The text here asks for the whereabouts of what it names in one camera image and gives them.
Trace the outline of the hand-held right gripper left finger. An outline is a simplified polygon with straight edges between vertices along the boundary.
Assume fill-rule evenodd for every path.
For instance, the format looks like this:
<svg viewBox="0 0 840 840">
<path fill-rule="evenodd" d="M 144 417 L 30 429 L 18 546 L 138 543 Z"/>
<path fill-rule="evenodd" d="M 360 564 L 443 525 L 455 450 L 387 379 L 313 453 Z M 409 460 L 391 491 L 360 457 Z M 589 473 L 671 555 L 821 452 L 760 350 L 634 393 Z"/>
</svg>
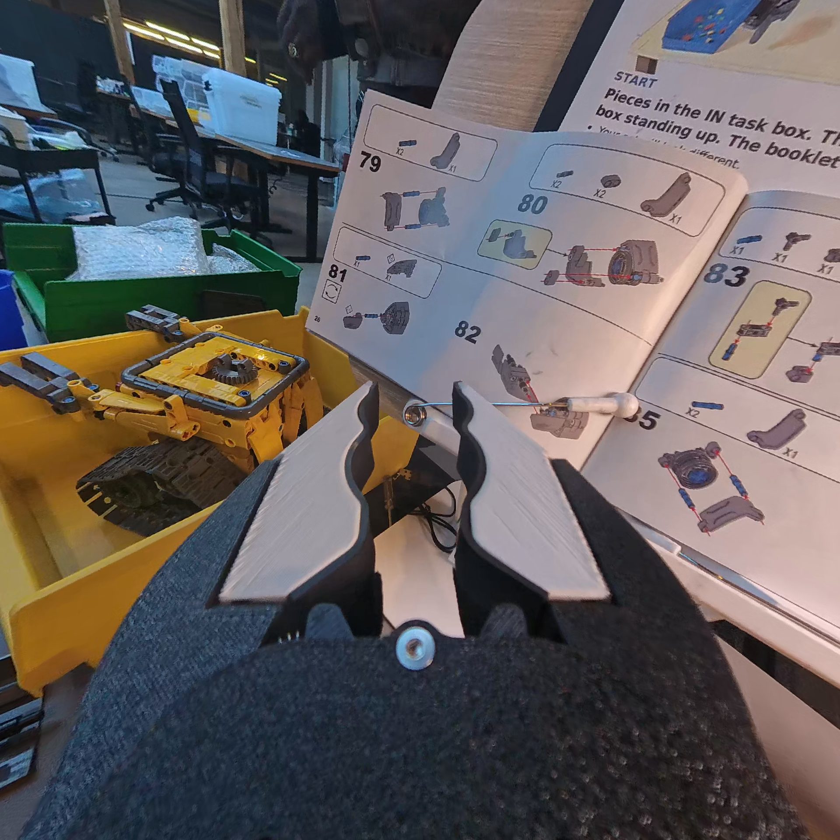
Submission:
<svg viewBox="0 0 840 840">
<path fill-rule="evenodd" d="M 221 603 L 301 601 L 375 572 L 362 492 L 379 388 L 368 382 L 285 449 L 219 592 Z"/>
</svg>

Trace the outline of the blue plastic bin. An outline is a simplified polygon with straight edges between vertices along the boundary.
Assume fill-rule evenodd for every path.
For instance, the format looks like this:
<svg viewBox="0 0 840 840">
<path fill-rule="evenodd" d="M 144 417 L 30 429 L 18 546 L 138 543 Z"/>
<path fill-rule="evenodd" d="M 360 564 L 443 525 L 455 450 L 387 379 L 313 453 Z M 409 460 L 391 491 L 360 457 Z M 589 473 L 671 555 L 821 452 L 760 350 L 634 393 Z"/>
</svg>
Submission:
<svg viewBox="0 0 840 840">
<path fill-rule="evenodd" d="M 14 275 L 7 269 L 0 270 L 0 349 L 16 350 L 28 346 L 24 321 L 18 309 L 14 291 Z"/>
</svg>

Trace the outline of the yellow toy robot vehicle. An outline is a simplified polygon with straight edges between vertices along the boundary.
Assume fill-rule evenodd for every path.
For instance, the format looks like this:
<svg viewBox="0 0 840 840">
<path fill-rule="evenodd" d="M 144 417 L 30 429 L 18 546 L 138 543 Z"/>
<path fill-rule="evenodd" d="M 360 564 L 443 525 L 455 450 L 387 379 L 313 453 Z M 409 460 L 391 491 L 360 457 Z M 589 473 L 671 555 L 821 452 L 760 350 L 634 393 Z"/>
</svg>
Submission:
<svg viewBox="0 0 840 840">
<path fill-rule="evenodd" d="M 142 537 L 226 499 L 324 415 L 309 361 L 216 325 L 200 329 L 151 305 L 126 314 L 131 330 L 173 346 L 125 368 L 105 388 L 41 353 L 1 366 L 2 386 L 54 413 L 95 417 L 146 433 L 79 478 L 79 498 L 100 518 Z"/>
</svg>

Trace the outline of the wooden table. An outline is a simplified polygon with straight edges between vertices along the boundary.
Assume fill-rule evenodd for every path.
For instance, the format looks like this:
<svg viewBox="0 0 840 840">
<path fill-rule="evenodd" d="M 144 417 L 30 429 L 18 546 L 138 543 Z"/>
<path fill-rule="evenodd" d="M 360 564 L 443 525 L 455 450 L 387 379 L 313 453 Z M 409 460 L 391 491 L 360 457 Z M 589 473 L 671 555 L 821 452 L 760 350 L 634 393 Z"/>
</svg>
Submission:
<svg viewBox="0 0 840 840">
<path fill-rule="evenodd" d="M 323 176 L 332 179 L 337 177 L 342 172 L 341 164 L 335 164 L 310 154 L 284 149 L 269 143 L 234 138 L 223 133 L 216 133 L 216 138 L 219 141 L 232 144 L 252 157 L 256 156 L 262 160 L 260 163 L 252 161 L 251 164 L 258 171 L 259 212 L 261 213 L 265 230 L 268 232 L 281 233 L 283 231 L 279 225 L 274 225 L 270 222 L 267 193 L 268 169 L 273 165 L 288 165 L 296 166 L 307 173 L 306 255 L 294 257 L 293 259 L 302 263 L 320 262 L 322 258 L 318 256 L 319 178 Z"/>
</svg>

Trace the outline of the white wooden book stand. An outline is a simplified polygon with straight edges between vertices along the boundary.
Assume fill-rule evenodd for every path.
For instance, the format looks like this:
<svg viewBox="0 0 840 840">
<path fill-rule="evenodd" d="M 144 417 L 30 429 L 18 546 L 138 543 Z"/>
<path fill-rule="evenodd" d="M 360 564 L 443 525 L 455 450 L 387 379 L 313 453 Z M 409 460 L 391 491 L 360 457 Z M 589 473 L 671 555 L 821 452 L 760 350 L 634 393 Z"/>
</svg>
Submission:
<svg viewBox="0 0 840 840">
<path fill-rule="evenodd" d="M 559 128 L 620 2 L 485 1 L 458 38 L 433 111 L 498 128 Z M 838 642 L 782 607 L 699 565 L 677 543 L 632 520 L 698 603 L 710 623 L 738 627 L 743 650 L 721 642 L 759 738 L 812 838 L 838 838 L 838 727 L 822 716 L 829 699 L 801 683 L 778 683 L 771 655 L 834 686 Z"/>
</svg>

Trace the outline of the white storage boxes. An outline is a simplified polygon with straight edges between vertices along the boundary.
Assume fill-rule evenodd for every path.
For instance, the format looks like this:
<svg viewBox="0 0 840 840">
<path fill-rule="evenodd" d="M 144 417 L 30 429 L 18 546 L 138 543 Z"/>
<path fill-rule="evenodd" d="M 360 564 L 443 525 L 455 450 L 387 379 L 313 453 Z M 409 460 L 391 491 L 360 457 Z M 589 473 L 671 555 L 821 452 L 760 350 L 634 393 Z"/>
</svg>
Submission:
<svg viewBox="0 0 840 840">
<path fill-rule="evenodd" d="M 276 144 L 281 99 L 276 88 L 189 59 L 154 55 L 151 61 L 156 88 L 175 81 L 188 111 L 208 130 Z"/>
</svg>

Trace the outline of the thin wooden pillar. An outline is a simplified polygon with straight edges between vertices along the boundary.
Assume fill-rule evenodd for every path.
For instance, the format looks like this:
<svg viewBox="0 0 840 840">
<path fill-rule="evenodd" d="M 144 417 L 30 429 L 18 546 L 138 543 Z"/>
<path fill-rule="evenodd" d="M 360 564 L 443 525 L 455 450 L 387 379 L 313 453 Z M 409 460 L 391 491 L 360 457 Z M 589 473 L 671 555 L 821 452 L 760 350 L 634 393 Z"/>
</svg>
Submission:
<svg viewBox="0 0 840 840">
<path fill-rule="evenodd" d="M 135 82 L 133 59 L 128 40 L 129 33 L 124 26 L 120 1 L 105 0 L 103 5 L 119 73 L 121 77 L 128 81 L 128 84 L 132 85 Z"/>
</svg>

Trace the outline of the thick wooden pillar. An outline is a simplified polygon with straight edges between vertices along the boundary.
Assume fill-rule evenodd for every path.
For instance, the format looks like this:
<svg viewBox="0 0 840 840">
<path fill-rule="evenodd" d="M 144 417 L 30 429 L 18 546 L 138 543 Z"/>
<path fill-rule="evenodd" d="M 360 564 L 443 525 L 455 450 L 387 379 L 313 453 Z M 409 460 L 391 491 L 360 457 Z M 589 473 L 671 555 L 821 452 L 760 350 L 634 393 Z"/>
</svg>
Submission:
<svg viewBox="0 0 840 840">
<path fill-rule="evenodd" d="M 224 68 L 235 75 L 247 77 L 244 2 L 219 0 L 217 4 Z"/>
</svg>

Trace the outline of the black office chair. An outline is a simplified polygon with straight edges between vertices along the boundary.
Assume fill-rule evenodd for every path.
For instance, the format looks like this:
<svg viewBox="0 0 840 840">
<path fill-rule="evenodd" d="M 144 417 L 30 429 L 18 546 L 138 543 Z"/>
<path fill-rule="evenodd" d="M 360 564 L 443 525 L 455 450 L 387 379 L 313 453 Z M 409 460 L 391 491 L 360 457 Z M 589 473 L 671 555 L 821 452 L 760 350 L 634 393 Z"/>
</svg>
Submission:
<svg viewBox="0 0 840 840">
<path fill-rule="evenodd" d="M 161 85 L 185 147 L 185 202 L 191 209 L 191 217 L 197 219 L 198 210 L 208 205 L 217 210 L 216 224 L 225 225 L 228 231 L 242 227 L 252 238 L 260 238 L 258 186 L 234 174 L 236 161 L 249 164 L 255 157 L 235 146 L 203 140 L 177 83 L 163 80 Z"/>
</svg>

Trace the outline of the green plastic bin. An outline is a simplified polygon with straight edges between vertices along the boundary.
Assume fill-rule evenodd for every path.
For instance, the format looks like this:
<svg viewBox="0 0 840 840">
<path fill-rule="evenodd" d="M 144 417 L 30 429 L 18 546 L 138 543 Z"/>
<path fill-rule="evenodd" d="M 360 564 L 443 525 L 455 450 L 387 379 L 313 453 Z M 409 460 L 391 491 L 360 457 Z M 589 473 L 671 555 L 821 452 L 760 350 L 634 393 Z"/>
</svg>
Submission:
<svg viewBox="0 0 840 840">
<path fill-rule="evenodd" d="M 295 313 L 301 268 L 235 230 L 230 235 L 204 229 L 211 254 L 223 246 L 246 257 L 258 270 L 207 276 L 70 280 L 77 269 L 66 225 L 4 224 L 6 267 L 23 306 L 51 342 L 123 331 L 124 314 L 143 305 L 176 312 L 191 320 L 221 318 L 276 309 Z"/>
</svg>

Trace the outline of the white instruction booklet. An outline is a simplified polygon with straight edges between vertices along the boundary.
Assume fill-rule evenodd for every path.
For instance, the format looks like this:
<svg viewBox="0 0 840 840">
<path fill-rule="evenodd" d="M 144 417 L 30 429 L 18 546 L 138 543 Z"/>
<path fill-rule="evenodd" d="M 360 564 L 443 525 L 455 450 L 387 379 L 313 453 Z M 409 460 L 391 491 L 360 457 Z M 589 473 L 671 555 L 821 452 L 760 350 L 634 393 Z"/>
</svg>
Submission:
<svg viewBox="0 0 840 840">
<path fill-rule="evenodd" d="M 308 329 L 472 385 L 616 507 L 838 641 L 838 198 L 373 95 Z"/>
</svg>

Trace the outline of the yellow plastic bin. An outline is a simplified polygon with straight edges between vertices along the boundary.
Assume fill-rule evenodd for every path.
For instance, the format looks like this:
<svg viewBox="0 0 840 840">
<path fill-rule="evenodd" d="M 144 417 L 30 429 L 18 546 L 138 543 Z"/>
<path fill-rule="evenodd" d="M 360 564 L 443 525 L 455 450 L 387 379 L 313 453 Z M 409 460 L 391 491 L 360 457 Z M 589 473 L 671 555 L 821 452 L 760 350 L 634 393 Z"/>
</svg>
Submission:
<svg viewBox="0 0 840 840">
<path fill-rule="evenodd" d="M 308 315 L 306 307 L 289 317 L 272 310 L 218 325 L 308 359 L 325 405 L 334 408 L 358 385 L 347 354 L 307 330 Z M 166 347 L 160 334 L 131 331 L 2 351 L 1 361 L 17 364 L 37 351 L 112 387 L 129 364 Z M 213 508 L 149 538 L 100 519 L 78 497 L 77 480 L 122 449 L 151 443 L 148 435 L 59 416 L 16 387 L 1 390 L 2 625 L 18 684 L 39 697 L 75 667 L 98 664 L 143 588 Z M 364 493 L 408 465 L 417 438 L 381 413 Z"/>
</svg>

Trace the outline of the white printed task sheet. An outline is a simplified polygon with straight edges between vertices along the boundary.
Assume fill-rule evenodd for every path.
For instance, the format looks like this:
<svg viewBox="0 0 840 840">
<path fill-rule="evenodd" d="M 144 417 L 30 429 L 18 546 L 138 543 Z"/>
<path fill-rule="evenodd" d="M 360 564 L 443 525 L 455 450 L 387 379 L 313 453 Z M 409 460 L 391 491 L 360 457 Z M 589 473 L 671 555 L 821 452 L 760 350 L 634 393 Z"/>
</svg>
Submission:
<svg viewBox="0 0 840 840">
<path fill-rule="evenodd" d="M 838 197 L 839 2 L 625 2 L 562 131 L 668 143 Z"/>
</svg>

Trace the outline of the black cart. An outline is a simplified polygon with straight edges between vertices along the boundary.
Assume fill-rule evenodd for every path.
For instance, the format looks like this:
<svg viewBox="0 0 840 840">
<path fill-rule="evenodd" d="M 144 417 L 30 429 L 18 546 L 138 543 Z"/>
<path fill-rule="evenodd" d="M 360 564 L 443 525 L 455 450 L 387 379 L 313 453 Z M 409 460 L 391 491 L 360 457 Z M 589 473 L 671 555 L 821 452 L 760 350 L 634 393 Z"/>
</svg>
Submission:
<svg viewBox="0 0 840 840">
<path fill-rule="evenodd" d="M 2 222 L 115 224 L 98 154 L 85 150 L 25 150 L 2 128 Z"/>
</svg>

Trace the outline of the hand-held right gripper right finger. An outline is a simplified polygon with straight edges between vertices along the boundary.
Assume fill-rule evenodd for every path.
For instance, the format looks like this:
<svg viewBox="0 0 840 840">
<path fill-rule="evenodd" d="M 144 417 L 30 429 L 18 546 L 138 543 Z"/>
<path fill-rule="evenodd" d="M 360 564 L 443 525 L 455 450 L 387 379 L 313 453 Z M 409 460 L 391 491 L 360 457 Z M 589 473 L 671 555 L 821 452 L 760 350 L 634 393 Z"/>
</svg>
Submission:
<svg viewBox="0 0 840 840">
<path fill-rule="evenodd" d="M 544 450 L 472 387 L 454 384 L 461 525 L 474 551 L 550 602 L 609 590 Z"/>
</svg>

